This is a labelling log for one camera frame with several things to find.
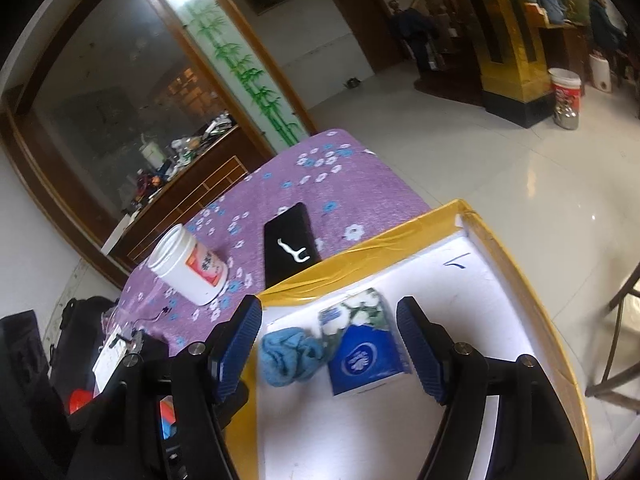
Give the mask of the blue red sponge pack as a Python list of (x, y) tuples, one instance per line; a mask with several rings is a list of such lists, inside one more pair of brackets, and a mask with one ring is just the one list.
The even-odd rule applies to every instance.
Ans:
[(172, 396), (164, 396), (160, 399), (160, 426), (162, 426), (164, 440), (173, 437), (177, 432), (177, 421)]

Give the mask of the dark blue towel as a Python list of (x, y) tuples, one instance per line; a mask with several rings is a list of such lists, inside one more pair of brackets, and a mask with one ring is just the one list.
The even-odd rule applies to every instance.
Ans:
[(306, 382), (328, 359), (323, 342), (299, 327), (266, 333), (258, 348), (262, 377), (277, 388)]

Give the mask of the small white blue tissue pack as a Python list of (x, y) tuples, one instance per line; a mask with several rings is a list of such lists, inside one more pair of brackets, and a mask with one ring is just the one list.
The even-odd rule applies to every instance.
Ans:
[(410, 372), (392, 312), (377, 290), (367, 288), (321, 310), (318, 320), (336, 396)]

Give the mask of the red plastic bag on chair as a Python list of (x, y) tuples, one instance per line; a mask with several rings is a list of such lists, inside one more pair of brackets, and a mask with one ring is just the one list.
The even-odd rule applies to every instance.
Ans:
[(87, 389), (74, 389), (68, 399), (68, 410), (74, 414), (84, 408), (93, 399), (93, 391)]

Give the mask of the white paper notepad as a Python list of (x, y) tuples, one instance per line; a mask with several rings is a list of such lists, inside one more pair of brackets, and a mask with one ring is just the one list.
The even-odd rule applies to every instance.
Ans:
[(114, 371), (118, 367), (128, 351), (130, 341), (130, 329), (116, 325), (111, 335), (106, 338), (101, 347), (96, 362), (93, 364), (92, 372), (97, 393), (101, 393), (111, 379)]

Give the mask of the black backpack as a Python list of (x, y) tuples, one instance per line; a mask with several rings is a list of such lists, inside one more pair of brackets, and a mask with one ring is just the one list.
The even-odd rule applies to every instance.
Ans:
[(103, 324), (115, 306), (115, 301), (102, 296), (71, 299), (62, 311), (58, 341), (49, 347), (42, 345), (34, 311), (2, 318), (1, 348), (9, 352), (10, 370), (22, 387), (30, 391), (39, 378), (47, 376), (64, 410), (72, 414), (73, 393), (93, 392), (92, 367), (105, 338)]

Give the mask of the yellow rimmed white tray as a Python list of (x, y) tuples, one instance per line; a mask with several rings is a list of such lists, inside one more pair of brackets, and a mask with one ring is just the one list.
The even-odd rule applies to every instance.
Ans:
[(262, 332), (338, 344), (306, 382), (244, 370), (243, 479), (591, 479), (585, 403), (546, 309), (461, 200), (260, 296)]

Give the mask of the black smartphone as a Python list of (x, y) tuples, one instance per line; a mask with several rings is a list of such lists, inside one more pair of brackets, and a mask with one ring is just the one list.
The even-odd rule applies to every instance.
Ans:
[(307, 208), (297, 203), (264, 225), (265, 288), (321, 261)]

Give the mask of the purple floral tablecloth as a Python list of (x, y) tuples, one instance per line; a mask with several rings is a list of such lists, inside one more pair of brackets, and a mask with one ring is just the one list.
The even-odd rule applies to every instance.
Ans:
[(375, 152), (347, 131), (322, 131), (198, 208), (186, 224), (228, 264), (228, 282), (215, 300), (206, 306), (191, 304), (139, 264), (104, 320), (104, 333), (127, 336), (142, 330), (165, 341), (171, 354), (205, 339), (216, 324), (230, 318), (245, 295), (265, 290), (262, 230), (297, 203), (307, 208), (323, 259), (430, 209)]

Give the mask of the wooden cabinet counter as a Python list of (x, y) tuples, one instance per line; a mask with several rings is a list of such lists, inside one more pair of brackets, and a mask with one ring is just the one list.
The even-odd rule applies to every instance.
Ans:
[(273, 156), (266, 142), (234, 126), (200, 148), (171, 179), (143, 171), (102, 255), (131, 272), (171, 226), (188, 223)]

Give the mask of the bamboo painted pillar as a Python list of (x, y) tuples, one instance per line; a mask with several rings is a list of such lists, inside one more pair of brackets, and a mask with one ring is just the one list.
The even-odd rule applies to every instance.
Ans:
[(248, 123), (274, 152), (280, 153), (308, 138), (311, 128), (299, 117), (299, 106), (284, 91), (285, 85), (274, 78), (276, 71), (238, 24), (230, 3), (160, 2), (175, 15)]

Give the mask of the red white bucket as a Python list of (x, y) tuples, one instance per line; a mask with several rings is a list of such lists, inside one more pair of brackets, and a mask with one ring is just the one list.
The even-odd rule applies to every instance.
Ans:
[(549, 68), (548, 74), (555, 95), (554, 122), (563, 129), (576, 130), (579, 126), (582, 80), (576, 73), (564, 68)]

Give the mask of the white cylindrical appliance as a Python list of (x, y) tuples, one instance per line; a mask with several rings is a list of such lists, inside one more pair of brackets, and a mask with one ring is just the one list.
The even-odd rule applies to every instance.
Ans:
[(612, 92), (611, 70), (608, 60), (599, 52), (589, 55), (591, 80), (594, 88), (606, 92)]

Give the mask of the standing person in dark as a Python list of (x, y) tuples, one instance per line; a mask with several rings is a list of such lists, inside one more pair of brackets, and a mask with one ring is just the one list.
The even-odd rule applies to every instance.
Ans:
[(388, 6), (392, 11), (392, 21), (401, 39), (405, 41), (416, 61), (421, 79), (423, 81), (431, 79), (434, 70), (428, 56), (427, 45), (435, 31), (433, 24), (418, 10), (403, 9), (397, 0), (390, 0)]

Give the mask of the seated person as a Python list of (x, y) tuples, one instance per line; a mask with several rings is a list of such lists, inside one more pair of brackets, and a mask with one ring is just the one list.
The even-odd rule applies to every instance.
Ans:
[(589, 16), (594, 45), (613, 63), (620, 54), (620, 44), (625, 39), (624, 33), (608, 17), (605, 0), (591, 0)]

